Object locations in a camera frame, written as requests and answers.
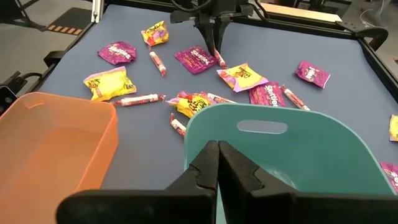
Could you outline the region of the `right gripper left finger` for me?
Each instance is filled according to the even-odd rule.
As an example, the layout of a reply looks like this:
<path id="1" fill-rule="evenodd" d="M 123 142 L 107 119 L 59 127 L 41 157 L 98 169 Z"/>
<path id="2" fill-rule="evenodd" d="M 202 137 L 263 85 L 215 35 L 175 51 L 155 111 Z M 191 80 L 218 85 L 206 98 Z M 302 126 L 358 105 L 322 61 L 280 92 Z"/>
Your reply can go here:
<path id="1" fill-rule="evenodd" d="M 84 190 L 65 198 L 57 224 L 215 224 L 219 147 L 209 141 L 164 190 Z"/>

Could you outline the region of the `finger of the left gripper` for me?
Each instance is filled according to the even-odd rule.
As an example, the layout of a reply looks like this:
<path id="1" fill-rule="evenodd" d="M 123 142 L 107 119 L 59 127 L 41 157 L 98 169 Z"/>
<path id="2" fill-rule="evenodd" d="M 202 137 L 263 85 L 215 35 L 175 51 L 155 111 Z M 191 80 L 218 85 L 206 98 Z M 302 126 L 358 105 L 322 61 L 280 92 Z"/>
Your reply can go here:
<path id="1" fill-rule="evenodd" d="M 195 27 L 204 38 L 206 47 L 211 55 L 215 54 L 215 41 L 213 35 L 213 23 L 207 14 L 198 14 L 195 18 Z"/>
<path id="2" fill-rule="evenodd" d="M 224 32 L 231 22 L 230 17 L 217 17 L 215 19 L 215 49 L 221 50 Z"/>

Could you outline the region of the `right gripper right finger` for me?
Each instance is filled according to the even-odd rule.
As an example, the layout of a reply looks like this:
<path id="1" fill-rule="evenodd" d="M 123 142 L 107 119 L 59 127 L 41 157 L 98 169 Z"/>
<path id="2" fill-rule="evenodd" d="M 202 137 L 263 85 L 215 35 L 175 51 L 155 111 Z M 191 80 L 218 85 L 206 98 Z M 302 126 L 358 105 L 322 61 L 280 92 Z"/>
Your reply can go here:
<path id="1" fill-rule="evenodd" d="M 398 224 L 398 197 L 301 193 L 220 141 L 227 224 Z"/>

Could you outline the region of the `yellow Sour Patch Kids bag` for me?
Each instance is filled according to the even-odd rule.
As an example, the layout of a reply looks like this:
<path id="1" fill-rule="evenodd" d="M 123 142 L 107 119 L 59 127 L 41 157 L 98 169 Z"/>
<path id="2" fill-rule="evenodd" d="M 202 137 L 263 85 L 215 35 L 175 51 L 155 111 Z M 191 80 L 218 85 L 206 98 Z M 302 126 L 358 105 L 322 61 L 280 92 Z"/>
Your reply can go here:
<path id="1" fill-rule="evenodd" d="M 93 101 L 107 101 L 137 91 L 135 84 L 127 75 L 125 66 L 92 74 L 86 77 L 83 83 L 92 92 Z"/>
<path id="2" fill-rule="evenodd" d="M 247 63 L 217 70 L 217 74 L 236 93 L 265 84 L 268 79 L 255 72 Z"/>
<path id="3" fill-rule="evenodd" d="M 389 140 L 398 142 L 398 115 L 391 115 L 389 121 Z"/>
<path id="4" fill-rule="evenodd" d="M 216 101 L 209 98 L 206 93 L 187 93 L 186 91 L 180 91 L 175 98 L 166 102 L 189 118 L 203 108 L 216 104 Z"/>
<path id="5" fill-rule="evenodd" d="M 165 21 L 160 21 L 154 24 L 152 27 L 142 30 L 141 35 L 144 42 L 149 46 L 164 44 L 169 40 L 169 31 L 167 29 Z"/>

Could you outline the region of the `blue table mat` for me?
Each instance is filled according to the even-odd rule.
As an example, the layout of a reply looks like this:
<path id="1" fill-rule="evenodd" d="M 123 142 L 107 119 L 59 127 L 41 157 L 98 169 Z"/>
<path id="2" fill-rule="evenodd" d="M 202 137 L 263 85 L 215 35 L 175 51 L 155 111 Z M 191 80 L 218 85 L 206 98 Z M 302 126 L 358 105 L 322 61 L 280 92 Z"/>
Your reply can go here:
<path id="1" fill-rule="evenodd" d="M 216 67 L 192 75 L 174 57 L 181 50 L 204 45 L 190 21 L 169 24 L 169 41 L 155 47 L 167 69 L 166 76 L 160 75 L 141 31 L 168 20 L 166 12 L 110 5 L 102 20 L 62 57 L 40 90 L 90 98 L 91 91 L 83 80 L 111 69 L 111 64 L 98 56 L 99 49 L 124 41 L 137 49 L 137 59 L 127 66 L 127 74 L 138 95 L 160 93 L 173 98 L 182 90 L 209 91 L 247 103 L 248 95 L 231 90 Z M 398 102 L 368 64 L 358 41 L 232 23 L 224 33 L 221 55 L 229 66 L 247 63 L 269 80 L 286 85 L 310 109 L 332 116 L 355 131 L 377 160 L 398 164 L 398 144 L 390 142 L 388 135 L 389 118 L 398 114 Z M 295 74 L 302 61 L 330 73 L 325 88 Z M 169 121 L 173 111 L 164 102 L 118 108 L 119 146 L 103 188 L 163 189 L 183 172 L 183 140 Z"/>

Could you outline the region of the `teal plastic bin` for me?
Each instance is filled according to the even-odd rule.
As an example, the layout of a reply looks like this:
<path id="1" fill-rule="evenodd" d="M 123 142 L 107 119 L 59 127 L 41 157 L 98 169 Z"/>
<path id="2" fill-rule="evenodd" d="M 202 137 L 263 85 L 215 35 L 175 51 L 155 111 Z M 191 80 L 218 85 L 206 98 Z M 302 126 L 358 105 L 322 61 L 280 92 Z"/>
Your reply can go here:
<path id="1" fill-rule="evenodd" d="M 395 196 L 364 141 L 340 121 L 314 111 L 222 103 L 187 125 L 185 161 L 209 141 L 226 141 L 301 193 Z"/>

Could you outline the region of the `hazard-striped black floor mat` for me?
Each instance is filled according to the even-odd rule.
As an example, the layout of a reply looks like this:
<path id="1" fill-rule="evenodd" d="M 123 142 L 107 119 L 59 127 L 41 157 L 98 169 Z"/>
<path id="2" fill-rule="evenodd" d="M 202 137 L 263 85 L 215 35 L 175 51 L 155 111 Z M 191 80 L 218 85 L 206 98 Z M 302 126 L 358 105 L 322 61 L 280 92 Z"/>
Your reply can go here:
<path id="1" fill-rule="evenodd" d="M 62 34 L 79 35 L 90 23 L 91 11 L 72 7 L 53 21 L 47 30 Z"/>

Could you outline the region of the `orange translucent plastic bin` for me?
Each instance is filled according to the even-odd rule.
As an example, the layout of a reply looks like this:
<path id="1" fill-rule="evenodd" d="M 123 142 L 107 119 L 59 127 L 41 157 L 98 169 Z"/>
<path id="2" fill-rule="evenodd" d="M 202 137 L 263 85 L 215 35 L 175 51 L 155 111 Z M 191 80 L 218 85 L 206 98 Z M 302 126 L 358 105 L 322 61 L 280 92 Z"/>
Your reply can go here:
<path id="1" fill-rule="evenodd" d="M 55 224 L 64 198 L 101 187 L 118 142 L 110 103 L 18 98 L 0 116 L 0 224 Z"/>

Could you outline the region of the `silver aluminium post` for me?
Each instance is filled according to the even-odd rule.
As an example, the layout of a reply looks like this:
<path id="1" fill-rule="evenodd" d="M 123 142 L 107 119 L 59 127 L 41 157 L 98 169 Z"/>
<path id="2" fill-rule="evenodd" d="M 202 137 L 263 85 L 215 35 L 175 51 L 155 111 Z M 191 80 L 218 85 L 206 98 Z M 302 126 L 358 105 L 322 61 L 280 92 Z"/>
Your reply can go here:
<path id="1" fill-rule="evenodd" d="M 99 23 L 103 15 L 104 0 L 92 0 L 91 22 Z"/>

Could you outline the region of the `black curved corner bracket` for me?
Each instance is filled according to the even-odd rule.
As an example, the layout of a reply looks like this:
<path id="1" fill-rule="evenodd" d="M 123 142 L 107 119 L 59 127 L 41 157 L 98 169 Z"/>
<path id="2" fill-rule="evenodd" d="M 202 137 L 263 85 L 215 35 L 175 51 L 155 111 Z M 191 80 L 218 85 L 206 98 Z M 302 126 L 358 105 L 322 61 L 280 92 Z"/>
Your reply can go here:
<path id="1" fill-rule="evenodd" d="M 371 38 L 369 45 L 373 50 L 378 50 L 389 36 L 388 30 L 383 27 L 357 28 L 353 23 L 343 21 L 336 21 L 335 23 L 344 30 L 350 31 L 355 37 Z"/>

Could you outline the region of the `black table frame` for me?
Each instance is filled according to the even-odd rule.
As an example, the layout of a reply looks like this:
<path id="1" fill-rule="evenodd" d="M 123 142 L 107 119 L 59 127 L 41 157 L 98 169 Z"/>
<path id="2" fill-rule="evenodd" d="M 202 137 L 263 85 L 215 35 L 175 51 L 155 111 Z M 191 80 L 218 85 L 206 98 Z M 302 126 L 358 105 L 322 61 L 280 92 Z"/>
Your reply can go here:
<path id="1" fill-rule="evenodd" d="M 169 14 L 176 10 L 171 2 L 166 2 L 165 0 L 104 0 L 103 12 L 107 11 L 110 5 L 120 5 L 136 9 L 150 9 Z M 266 6 L 264 3 L 259 3 L 257 1 L 254 10 L 262 12 L 262 16 L 266 18 L 264 21 L 261 19 L 250 19 L 248 17 L 234 17 L 232 21 L 239 24 L 269 27 L 303 34 L 356 40 L 362 47 L 368 64 L 379 77 L 380 81 L 382 81 L 384 88 L 387 89 L 395 101 L 398 102 L 398 78 L 394 76 L 384 62 L 377 56 L 376 50 L 370 47 L 369 43 L 371 38 L 355 37 L 350 31 L 344 30 L 344 28 L 337 25 L 335 23 L 337 21 L 336 19 L 328 21 L 326 19 L 319 19 L 317 16 L 296 16 L 294 14 L 298 11 L 296 8 L 294 8 L 292 12 L 284 12 L 285 9 L 288 8 L 273 4 Z"/>

